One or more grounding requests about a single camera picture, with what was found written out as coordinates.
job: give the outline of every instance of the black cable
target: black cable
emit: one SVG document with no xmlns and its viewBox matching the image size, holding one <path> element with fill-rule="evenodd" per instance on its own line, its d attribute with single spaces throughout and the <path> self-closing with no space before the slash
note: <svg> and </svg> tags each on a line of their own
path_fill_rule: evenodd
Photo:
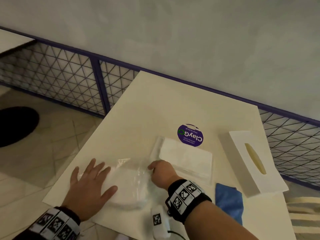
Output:
<svg viewBox="0 0 320 240">
<path fill-rule="evenodd" d="M 168 233 L 176 234 L 176 235 L 180 236 L 183 240 L 186 240 L 182 235 L 178 234 L 177 232 L 174 232 L 174 231 L 168 231 Z"/>
</svg>

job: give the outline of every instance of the hand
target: hand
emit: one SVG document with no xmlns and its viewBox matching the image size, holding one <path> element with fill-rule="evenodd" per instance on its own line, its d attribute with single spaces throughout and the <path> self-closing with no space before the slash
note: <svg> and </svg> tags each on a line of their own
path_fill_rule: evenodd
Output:
<svg viewBox="0 0 320 240">
<path fill-rule="evenodd" d="M 153 169 L 151 181 L 159 188 L 168 190 L 169 186 L 179 180 L 179 177 L 174 170 L 174 167 L 167 161 L 158 160 L 153 161 L 149 166 L 149 170 Z"/>
<path fill-rule="evenodd" d="M 100 172 L 105 163 L 94 166 L 95 162 L 95 158 L 90 161 L 79 181 L 79 167 L 73 170 L 70 189 L 62 203 L 62 206 L 77 214 L 82 222 L 97 214 L 118 190 L 118 187 L 114 185 L 101 195 L 102 184 L 111 168 L 107 167 Z"/>
</svg>

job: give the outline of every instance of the wire mesh panel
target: wire mesh panel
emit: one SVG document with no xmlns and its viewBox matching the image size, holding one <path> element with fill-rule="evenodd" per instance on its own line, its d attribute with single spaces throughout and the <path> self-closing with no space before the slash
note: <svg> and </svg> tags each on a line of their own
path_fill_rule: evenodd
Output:
<svg viewBox="0 0 320 240">
<path fill-rule="evenodd" d="M 259 111 L 278 171 L 320 186 L 320 128 Z"/>
<path fill-rule="evenodd" d="M 37 43 L 1 58 L 0 80 L 104 115 L 86 56 Z"/>
<path fill-rule="evenodd" d="M 110 108 L 112 108 L 138 72 L 104 61 L 100 61 L 100 66 Z"/>
</svg>

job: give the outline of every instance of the green logo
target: green logo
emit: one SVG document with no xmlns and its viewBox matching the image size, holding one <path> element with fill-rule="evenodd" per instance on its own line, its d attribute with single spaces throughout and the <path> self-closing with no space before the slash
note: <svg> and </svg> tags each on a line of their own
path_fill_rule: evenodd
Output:
<svg viewBox="0 0 320 240">
<path fill-rule="evenodd" d="M 179 129 L 179 130 L 178 130 L 178 133 L 179 133 L 180 135 L 184 135 L 184 130 L 183 130 L 183 129 Z"/>
</svg>

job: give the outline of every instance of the blue microfiber towel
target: blue microfiber towel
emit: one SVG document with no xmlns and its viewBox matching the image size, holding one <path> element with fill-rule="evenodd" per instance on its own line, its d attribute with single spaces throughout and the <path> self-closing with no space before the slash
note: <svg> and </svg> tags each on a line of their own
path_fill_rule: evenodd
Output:
<svg viewBox="0 0 320 240">
<path fill-rule="evenodd" d="M 216 206 L 242 225 L 242 193 L 236 188 L 216 184 Z"/>
</svg>

